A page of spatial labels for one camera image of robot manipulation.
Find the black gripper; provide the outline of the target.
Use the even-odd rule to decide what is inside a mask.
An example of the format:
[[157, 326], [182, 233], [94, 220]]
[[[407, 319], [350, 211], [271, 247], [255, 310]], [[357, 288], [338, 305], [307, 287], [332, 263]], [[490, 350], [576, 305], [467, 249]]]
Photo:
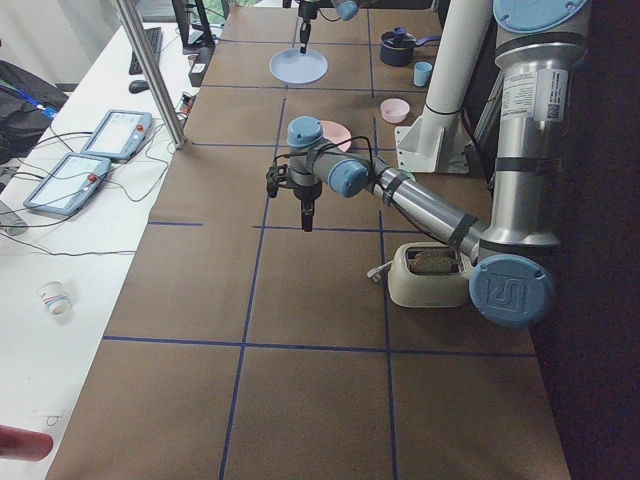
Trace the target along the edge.
[[311, 21], [318, 17], [320, 2], [317, 0], [299, 0], [298, 16], [303, 20], [299, 29], [300, 53], [307, 53], [311, 36]]
[[301, 227], [304, 232], [313, 231], [315, 201], [321, 196], [321, 183], [294, 185], [294, 195], [300, 201]]

